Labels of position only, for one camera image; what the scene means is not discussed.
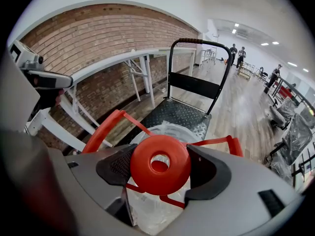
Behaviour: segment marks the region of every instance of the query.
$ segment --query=orange plastic part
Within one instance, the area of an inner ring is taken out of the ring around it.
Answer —
[[[168,169],[161,172],[151,165],[159,154],[169,158]],[[130,161],[131,176],[140,189],[152,195],[164,196],[176,192],[190,176],[190,156],[177,139],[155,135],[143,140],[134,150]]]

